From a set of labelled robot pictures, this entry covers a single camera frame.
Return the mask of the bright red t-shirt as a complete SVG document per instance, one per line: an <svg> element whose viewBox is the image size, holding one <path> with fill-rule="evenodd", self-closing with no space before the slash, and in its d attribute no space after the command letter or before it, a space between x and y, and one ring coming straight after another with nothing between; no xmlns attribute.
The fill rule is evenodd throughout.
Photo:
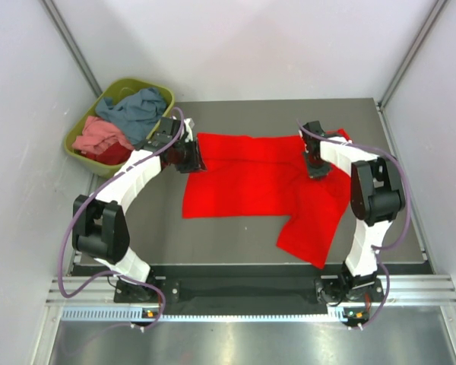
<svg viewBox="0 0 456 365"><path fill-rule="evenodd" d="M198 134L207 167L188 177L182 216L287 216L277 247L317 268L325 266L350 202L350 178L333 167L312 179L298 135L255 138Z"/></svg>

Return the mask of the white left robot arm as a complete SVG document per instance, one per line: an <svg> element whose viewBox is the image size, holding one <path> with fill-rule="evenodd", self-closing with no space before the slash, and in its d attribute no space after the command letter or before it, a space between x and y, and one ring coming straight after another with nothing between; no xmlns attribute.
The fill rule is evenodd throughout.
<svg viewBox="0 0 456 365"><path fill-rule="evenodd" d="M145 186L165 167L180 173L205 171L191 118L159 121L152 138L140 143L112 178L89 196L78 196L73 204L71 243L74 250L105 265L113 275L131 283L140 301L152 300L157 283L151 267L130 247L126 212Z"/></svg>

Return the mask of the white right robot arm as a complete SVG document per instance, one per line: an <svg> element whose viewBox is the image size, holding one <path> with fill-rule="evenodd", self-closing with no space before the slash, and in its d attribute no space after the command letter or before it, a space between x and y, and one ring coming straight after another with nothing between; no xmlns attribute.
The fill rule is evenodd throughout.
<svg viewBox="0 0 456 365"><path fill-rule="evenodd" d="M334 168L350 178L350 207L356 228L338 275L340 293L355 301L376 284L378 255L397 215L406 209L408 184L396 158L379 148L355 144L319 121L299 127L309 177L322 180Z"/></svg>

